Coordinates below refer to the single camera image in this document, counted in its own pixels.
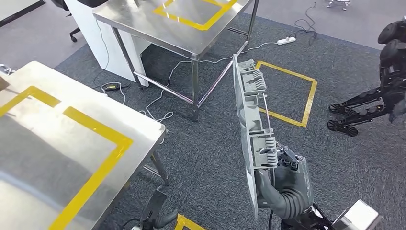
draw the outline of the yellow tape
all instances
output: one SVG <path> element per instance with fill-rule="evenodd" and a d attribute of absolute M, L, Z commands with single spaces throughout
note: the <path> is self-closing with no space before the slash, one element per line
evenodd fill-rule
<path fill-rule="evenodd" d="M 189 220 L 181 214 L 178 214 L 178 223 L 176 224 L 175 230 L 183 230 L 184 227 L 187 227 L 190 230 L 204 230 L 204 228 L 197 225 L 195 222 Z"/>
<path fill-rule="evenodd" d="M 60 230 L 65 228 L 79 210 L 85 205 L 87 200 L 96 191 L 99 185 L 103 182 L 106 176 L 114 168 L 118 160 L 124 155 L 124 152 L 131 146 L 133 141 L 124 136 L 123 134 L 107 127 L 106 125 L 94 120 L 86 114 L 76 110 L 75 108 L 68 107 L 64 115 L 93 130 L 100 136 L 117 144 L 117 147 L 110 153 L 110 155 L 103 161 L 98 169 L 93 173 L 90 179 L 84 184 L 79 192 L 73 197 L 69 204 L 64 208 L 61 214 L 54 220 L 50 230 Z"/>
<path fill-rule="evenodd" d="M 309 121 L 310 111 L 312 110 L 313 100 L 314 100 L 315 93 L 316 93 L 317 81 L 315 79 L 310 78 L 308 76 L 305 76 L 303 74 L 296 73 L 296 72 L 293 72 L 293 71 L 290 71 L 288 69 L 284 69 L 284 68 L 275 66 L 273 64 L 270 64 L 270 63 L 267 63 L 267 62 L 264 62 L 264 61 L 258 61 L 257 64 L 255 65 L 255 68 L 259 69 L 261 67 L 261 65 L 264 65 L 264 66 L 267 66 L 267 67 L 282 71 L 284 73 L 291 74 L 291 75 L 297 76 L 299 78 L 311 81 L 312 86 L 310 87 L 309 97 L 307 98 L 307 103 L 306 103 L 306 107 L 304 108 L 304 113 L 303 113 L 303 117 L 302 117 L 301 122 L 293 120 L 293 119 L 288 118 L 288 117 L 285 117 L 283 115 L 271 112 L 271 111 L 266 111 L 266 110 L 264 110 L 262 108 L 259 109 L 261 112 L 266 113 L 266 114 L 268 114 L 270 116 L 276 117 L 277 119 L 280 119 L 282 121 L 291 123 L 291 124 L 293 124 L 295 126 L 305 127 L 306 128 L 307 127 L 307 122 Z"/>
<path fill-rule="evenodd" d="M 24 91 L 22 91 L 20 94 L 15 96 L 13 99 L 11 99 L 9 102 L 7 102 L 4 106 L 0 107 L 0 116 L 5 115 L 6 112 L 11 110 L 14 106 L 16 106 L 18 103 L 22 102 L 25 98 L 29 96 L 44 102 L 45 104 L 51 106 L 52 108 L 54 108 L 57 104 L 61 102 L 60 100 L 49 95 L 48 93 L 34 86 L 30 86 Z"/>
<path fill-rule="evenodd" d="M 156 14 L 162 16 L 162 17 L 169 18 L 169 19 L 172 19 L 174 21 L 180 22 L 182 24 L 191 26 L 191 27 L 196 28 L 198 30 L 208 30 L 208 29 L 210 29 L 210 27 L 212 27 L 212 25 L 214 25 L 227 12 L 227 10 L 229 10 L 234 5 L 234 3 L 237 2 L 237 0 L 231 0 L 228 3 L 219 3 L 216 0 L 202 0 L 202 1 L 205 1 L 205 2 L 208 2 L 208 3 L 211 3 L 211 4 L 214 4 L 214 5 L 217 5 L 217 6 L 221 7 L 221 9 L 216 14 L 214 14 L 213 17 L 211 17 L 203 25 L 165 12 L 164 9 L 167 8 L 171 3 L 173 3 L 174 0 L 167 0 L 162 5 L 156 7 L 154 9 L 154 13 L 156 13 Z"/>
<path fill-rule="evenodd" d="M 4 106 L 0 107 L 0 117 L 5 115 L 14 106 L 16 106 L 18 103 L 22 102 L 29 96 L 36 98 L 53 108 L 61 102 L 48 93 L 34 86 L 30 86 L 26 90 L 15 96 L 13 99 L 11 99 L 9 102 L 7 102 Z M 104 160 L 104 162 L 98 167 L 98 169 L 94 172 L 90 179 L 78 191 L 78 193 L 73 197 L 69 204 L 63 209 L 63 211 L 54 220 L 54 222 L 49 226 L 50 230 L 64 229 L 72 221 L 74 216 L 79 212 L 79 210 L 88 201 L 94 191 L 96 191 L 99 185 L 103 182 L 109 172 L 113 169 L 115 164 L 124 155 L 124 152 L 133 143 L 130 138 L 94 120 L 93 118 L 87 116 L 86 114 L 73 107 L 68 107 L 63 112 L 63 114 L 78 122 L 79 124 L 85 126 L 86 128 L 92 130 L 93 132 L 99 134 L 100 136 L 110 140 L 111 142 L 114 142 L 117 146 Z"/>

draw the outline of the carpet floor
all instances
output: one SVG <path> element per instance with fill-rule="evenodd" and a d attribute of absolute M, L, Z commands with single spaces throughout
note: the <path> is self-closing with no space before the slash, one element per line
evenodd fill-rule
<path fill-rule="evenodd" d="M 241 14 L 234 22 L 245 29 L 250 16 Z M 275 42 L 297 28 L 257 17 L 249 47 Z M 264 45 L 240 55 L 239 62 L 253 59 L 289 69 L 317 81 L 316 94 L 307 127 L 298 127 L 271 117 L 277 140 L 307 157 L 316 202 L 331 219 L 362 199 L 384 216 L 379 230 L 404 229 L 406 216 L 406 156 L 403 125 L 391 125 L 387 117 L 359 126 L 360 134 L 350 138 L 327 130 L 326 122 L 334 118 L 330 103 L 339 103 L 379 86 L 379 51 L 319 34 L 309 45 L 311 34 L 298 34 L 297 41 L 277 46 Z M 205 55 L 206 60 L 230 57 L 244 38 L 230 31 Z M 166 84 L 172 68 L 184 58 L 157 46 L 143 53 L 148 76 Z M 201 63 L 199 76 L 202 96 L 228 61 Z M 56 70 L 96 87 L 106 82 L 132 83 L 101 69 L 86 45 L 56 67 Z M 311 82 L 275 69 L 261 66 L 268 86 L 269 110 L 301 120 Z M 171 88 L 191 97 L 190 64 L 180 64 L 171 79 Z M 140 91 L 134 83 L 125 90 L 126 105 L 144 110 L 159 96 L 158 87 Z M 119 92 L 109 96 L 122 101 Z M 245 176 L 240 131 L 235 109 L 232 72 L 229 71 L 201 107 L 199 122 L 190 118 L 191 107 L 164 93 L 163 99 L 151 106 L 156 117 L 173 111 L 163 121 L 168 129 L 161 155 L 170 176 L 166 188 L 168 199 L 163 213 L 178 208 L 180 213 L 205 229 L 264 230 L 269 210 L 260 210 L 253 221 L 252 207 Z M 138 217 L 152 192 L 161 185 L 159 178 L 146 171 L 135 173 L 129 189 L 115 204 L 100 230 L 119 229 L 127 219 Z M 279 229 L 275 218 L 274 229 Z M 171 223 L 164 229 L 173 229 Z"/>

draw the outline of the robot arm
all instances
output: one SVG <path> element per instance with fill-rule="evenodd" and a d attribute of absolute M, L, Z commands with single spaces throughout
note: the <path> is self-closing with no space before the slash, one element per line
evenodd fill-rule
<path fill-rule="evenodd" d="M 381 220 L 381 216 L 361 200 L 335 221 L 329 220 L 314 203 L 306 158 L 287 146 L 278 149 L 273 182 L 270 178 L 273 172 L 269 170 L 257 169 L 254 174 L 258 203 L 265 202 L 267 205 L 261 207 L 272 209 L 282 219 L 281 230 L 372 230 Z"/>
<path fill-rule="evenodd" d="M 254 172 L 257 190 L 277 216 L 293 219 L 309 209 L 314 202 L 307 162 L 305 157 L 295 155 L 287 146 L 278 149 L 278 152 L 280 160 L 274 170 L 275 187 L 271 184 L 269 171 L 258 169 Z"/>

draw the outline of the black cable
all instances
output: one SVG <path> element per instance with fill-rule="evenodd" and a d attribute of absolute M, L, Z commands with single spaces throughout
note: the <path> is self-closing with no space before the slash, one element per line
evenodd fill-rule
<path fill-rule="evenodd" d="M 139 224 L 139 222 L 140 222 L 139 218 L 131 218 L 131 219 L 127 220 L 127 221 L 122 225 L 121 229 L 123 230 L 123 229 L 126 227 L 127 224 L 129 224 L 131 221 L 134 221 L 134 220 L 138 221 L 138 224 Z"/>
<path fill-rule="evenodd" d="M 296 38 L 296 36 L 297 36 L 297 34 L 298 34 L 299 32 L 305 32 L 306 34 L 308 34 L 308 33 L 313 33 L 313 36 L 311 36 L 311 38 L 309 39 L 309 46 L 311 46 L 311 45 L 313 44 L 313 42 L 314 42 L 314 41 L 316 40 L 316 38 L 317 38 L 316 29 L 313 27 L 313 26 L 316 24 L 316 22 L 309 16 L 309 14 L 307 14 L 307 12 L 309 11 L 309 9 L 315 8 L 315 7 L 316 7 L 316 3 L 315 3 L 313 6 L 307 8 L 306 12 L 304 13 L 304 14 L 306 15 L 306 17 L 308 17 L 308 19 L 310 19 L 310 20 L 312 21 L 312 24 L 310 24 L 309 21 L 307 21 L 306 19 L 299 19 L 299 20 L 296 20 L 296 21 L 294 22 L 294 25 L 295 25 L 296 27 L 299 27 L 300 30 L 296 31 L 295 33 L 290 34 L 289 37 L 293 35 L 293 36 Z M 305 29 L 303 26 L 298 25 L 297 23 L 300 22 L 300 21 L 305 21 L 305 22 L 307 23 L 307 25 L 309 26 L 309 28 L 308 28 L 308 29 Z"/>
<path fill-rule="evenodd" d="M 269 214 L 268 230 L 272 229 L 272 216 L 273 216 L 273 210 L 271 210 L 271 213 Z"/>

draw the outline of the quadruped robot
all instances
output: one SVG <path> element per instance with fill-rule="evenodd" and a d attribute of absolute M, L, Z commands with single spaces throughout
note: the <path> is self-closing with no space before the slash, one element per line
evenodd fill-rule
<path fill-rule="evenodd" d="M 345 102 L 331 104 L 332 113 L 345 116 L 341 120 L 329 120 L 327 128 L 354 137 L 358 130 L 354 127 L 372 119 L 389 115 L 393 122 L 398 116 L 406 112 L 406 16 L 401 21 L 387 25 L 378 37 L 379 44 L 386 44 L 379 55 L 379 79 L 381 85 L 359 94 Z M 383 101 L 360 112 L 354 109 Z"/>

